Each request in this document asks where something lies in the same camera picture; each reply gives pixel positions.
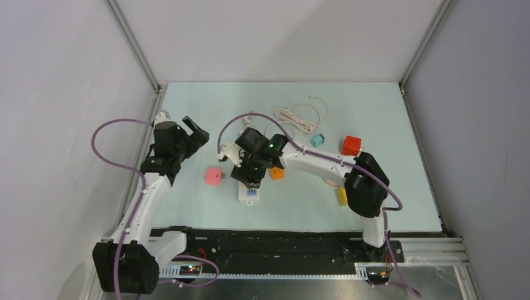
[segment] orange block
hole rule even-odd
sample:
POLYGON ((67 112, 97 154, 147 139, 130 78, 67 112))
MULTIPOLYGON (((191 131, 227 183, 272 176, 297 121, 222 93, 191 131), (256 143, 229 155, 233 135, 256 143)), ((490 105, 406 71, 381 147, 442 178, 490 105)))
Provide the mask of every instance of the orange block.
POLYGON ((354 136, 346 136, 342 145, 342 155, 359 155, 361 152, 361 139, 354 136))
POLYGON ((273 167, 269 169, 269 171, 271 172, 272 180, 278 180, 285 177, 285 170, 280 169, 279 167, 273 167))

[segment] yellow block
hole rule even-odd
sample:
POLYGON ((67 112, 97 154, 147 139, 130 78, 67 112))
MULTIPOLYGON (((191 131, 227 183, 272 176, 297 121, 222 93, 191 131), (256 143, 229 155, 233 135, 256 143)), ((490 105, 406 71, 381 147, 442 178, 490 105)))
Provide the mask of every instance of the yellow block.
POLYGON ((339 187, 339 189, 337 189, 337 196, 339 196, 339 201, 341 203, 341 206, 348 205, 348 198, 346 197, 346 190, 343 187, 339 187))

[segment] coiled white cable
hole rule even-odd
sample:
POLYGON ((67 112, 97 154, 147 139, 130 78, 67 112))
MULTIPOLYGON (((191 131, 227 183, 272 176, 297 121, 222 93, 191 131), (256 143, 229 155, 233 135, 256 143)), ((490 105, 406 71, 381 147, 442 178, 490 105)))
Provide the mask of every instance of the coiled white cable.
MULTIPOLYGON (((318 119, 320 120, 320 114, 317 110, 315 111, 319 115, 318 119)), ((303 133, 309 134, 316 129, 316 125, 313 122, 297 117, 295 114, 293 114, 293 112, 285 107, 277 109, 274 112, 274 115, 284 123, 293 125, 303 133)))
MULTIPOLYGON (((278 123, 279 124, 291 124, 296 129, 300 130, 304 134, 313 133, 318 128, 320 123, 327 118, 327 116, 328 116, 328 105, 326 104, 326 102, 324 100, 322 100, 319 97, 316 97, 316 96, 309 96, 309 97, 318 99, 324 104, 324 106, 326 107, 326 114, 324 115, 324 117, 322 117, 322 118, 320 117, 320 112, 313 105, 311 105, 309 103, 300 103, 300 104, 297 104, 297 105, 293 106, 292 109, 288 109, 286 107, 282 107, 282 108, 277 109, 274 112, 274 115, 280 120, 278 123), (311 121, 309 121, 309 120, 301 119, 300 117, 296 116, 293 113, 293 109, 296 108, 297 106, 301 106, 301 105, 310 106, 311 108, 313 108, 315 110, 315 112, 316 112, 316 114, 318 116, 318 121, 317 121, 316 124, 311 122, 311 121)), ((273 124, 270 124, 265 129, 265 136, 267 136, 267 132, 269 131, 269 128, 272 125, 273 124)))

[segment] white cable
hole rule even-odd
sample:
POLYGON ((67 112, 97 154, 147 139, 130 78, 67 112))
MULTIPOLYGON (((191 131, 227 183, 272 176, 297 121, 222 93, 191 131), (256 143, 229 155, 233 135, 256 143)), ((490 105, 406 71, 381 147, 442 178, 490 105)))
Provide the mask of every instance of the white cable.
POLYGON ((245 128, 252 127, 252 121, 250 120, 251 116, 243 117, 243 122, 245 122, 245 128))
POLYGON ((274 112, 274 115, 285 123, 293 125, 303 133, 312 133, 316 128, 316 125, 313 122, 297 117, 285 107, 277 109, 274 112))
MULTIPOLYGON (((293 106, 292 109, 290 109, 290 110, 288 108, 286 108, 286 107, 282 107, 282 108, 277 109, 274 112, 274 115, 280 120, 278 123, 280 123, 280 124, 282 124, 282 123, 291 124, 296 129, 300 130, 304 134, 313 133, 318 128, 318 126, 320 126, 320 123, 322 123, 322 121, 324 121, 327 118, 329 109, 328 109, 328 105, 326 104, 326 102, 324 100, 322 100, 321 98, 313 96, 313 95, 310 95, 309 97, 310 98, 314 98, 314 99, 318 99, 318 100, 320 100, 322 102, 322 104, 324 104, 324 106, 326 107, 326 115, 324 117, 320 116, 320 112, 313 105, 311 105, 309 103, 299 103, 299 104, 293 106), (293 113, 294 108, 296 108, 297 106, 300 106, 300 105, 307 105, 307 106, 310 106, 311 108, 313 108, 315 110, 315 112, 316 112, 316 114, 318 116, 318 121, 317 121, 316 124, 311 122, 311 121, 308 121, 308 120, 305 120, 305 119, 301 119, 300 117, 296 116, 293 113)), ((274 124, 270 124, 265 129, 265 136, 267 136, 267 132, 269 131, 269 128, 272 125, 274 125, 274 124)))

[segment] white power strip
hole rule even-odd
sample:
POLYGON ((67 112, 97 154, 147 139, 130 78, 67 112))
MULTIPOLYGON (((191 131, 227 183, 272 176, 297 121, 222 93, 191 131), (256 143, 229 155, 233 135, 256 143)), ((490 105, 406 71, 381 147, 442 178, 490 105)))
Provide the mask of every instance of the white power strip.
POLYGON ((244 201, 246 204, 254 204, 254 202, 259 201, 259 189, 249 189, 239 182, 237 200, 244 201))

